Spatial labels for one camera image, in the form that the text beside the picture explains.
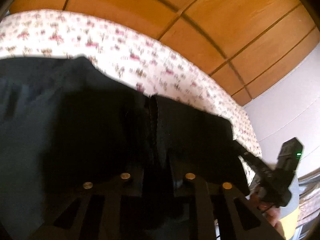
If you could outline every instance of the metal rivet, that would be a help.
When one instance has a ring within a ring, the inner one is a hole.
[[[84,187],[85,189],[90,189],[90,188],[93,187],[93,184],[92,184],[92,182],[85,182],[85,183],[83,184],[83,187]]]
[[[130,173],[121,173],[120,178],[121,179],[130,179],[131,175]]]
[[[196,176],[193,173],[187,173],[186,174],[186,179],[195,179]]]
[[[225,182],[222,184],[224,189],[232,189],[232,184],[230,182]]]

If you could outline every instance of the pink floral print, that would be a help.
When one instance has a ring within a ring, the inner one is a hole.
[[[0,23],[0,58],[23,56],[85,56],[106,76],[146,95],[161,94],[230,120],[234,139],[261,157],[250,120],[230,95],[180,54],[130,28],[67,11],[9,15]],[[254,172],[243,166],[250,184]]]

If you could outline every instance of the gray wall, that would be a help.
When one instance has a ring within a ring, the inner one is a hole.
[[[320,167],[320,43],[287,76],[244,106],[262,149],[276,163],[283,142],[304,145],[298,178]]]

